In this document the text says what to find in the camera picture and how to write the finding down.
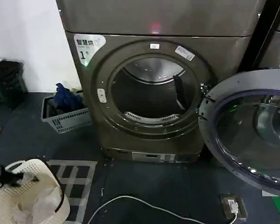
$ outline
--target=gray plastic basket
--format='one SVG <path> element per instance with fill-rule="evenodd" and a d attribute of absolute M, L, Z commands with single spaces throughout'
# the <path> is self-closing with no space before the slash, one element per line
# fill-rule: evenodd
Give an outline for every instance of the gray plastic basket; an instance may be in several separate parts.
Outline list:
<path fill-rule="evenodd" d="M 91 125 L 91 118 L 88 108 L 84 108 L 69 113 L 47 117 L 48 101 L 53 100 L 53 97 L 45 97 L 42 102 L 42 121 L 47 122 L 59 134 L 69 132 L 79 127 Z"/>

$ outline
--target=black object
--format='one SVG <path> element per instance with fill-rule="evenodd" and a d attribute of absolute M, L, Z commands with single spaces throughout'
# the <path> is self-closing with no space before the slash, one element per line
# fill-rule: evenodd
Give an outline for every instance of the black object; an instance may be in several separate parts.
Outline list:
<path fill-rule="evenodd" d="M 186 94 L 184 91 L 184 87 L 182 84 L 182 79 L 180 76 L 173 76 L 174 80 L 174 85 L 175 85 L 175 90 L 176 90 L 176 97 L 177 97 L 177 102 L 184 110 L 188 110 L 190 105 L 188 104 Z"/>
<path fill-rule="evenodd" d="M 24 173 L 14 174 L 12 172 L 6 171 L 4 166 L 0 166 L 0 188 L 4 185 L 9 185 L 10 187 L 20 187 L 20 182 L 24 179 Z M 32 176 L 31 181 L 38 182 L 39 179 L 36 176 Z"/>
<path fill-rule="evenodd" d="M 0 62 L 0 103 L 14 109 L 25 97 L 26 86 L 22 80 L 23 64 L 12 61 Z"/>
<path fill-rule="evenodd" d="M 84 109 L 82 98 L 79 95 L 74 95 L 69 89 L 65 88 L 61 83 L 57 83 L 57 93 L 53 100 L 57 104 L 57 109 L 64 113 Z"/>

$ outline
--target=blue cloth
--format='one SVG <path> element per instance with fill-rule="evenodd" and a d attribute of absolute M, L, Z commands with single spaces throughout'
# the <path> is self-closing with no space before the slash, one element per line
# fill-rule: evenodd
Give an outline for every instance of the blue cloth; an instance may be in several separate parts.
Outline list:
<path fill-rule="evenodd" d="M 65 88 L 61 83 L 57 83 L 57 93 L 53 97 L 57 108 L 65 113 L 85 108 L 82 98 L 73 94 L 69 89 Z"/>

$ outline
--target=machine top panel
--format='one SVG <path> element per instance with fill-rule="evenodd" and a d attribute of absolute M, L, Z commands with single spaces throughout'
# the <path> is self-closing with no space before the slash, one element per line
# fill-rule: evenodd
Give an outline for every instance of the machine top panel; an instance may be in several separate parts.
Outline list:
<path fill-rule="evenodd" d="M 57 0 L 73 33 L 249 36 L 265 0 Z"/>

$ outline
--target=door glass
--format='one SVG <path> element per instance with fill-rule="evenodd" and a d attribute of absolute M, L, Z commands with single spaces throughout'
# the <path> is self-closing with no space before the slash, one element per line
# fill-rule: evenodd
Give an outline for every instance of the door glass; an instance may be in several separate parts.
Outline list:
<path fill-rule="evenodd" d="M 224 105 L 217 141 L 242 168 L 280 183 L 280 96 L 249 96 Z"/>
<path fill-rule="evenodd" d="M 138 123 L 172 122 L 191 106 L 194 87 L 189 72 L 161 58 L 133 61 L 116 75 L 113 100 L 124 116 Z"/>

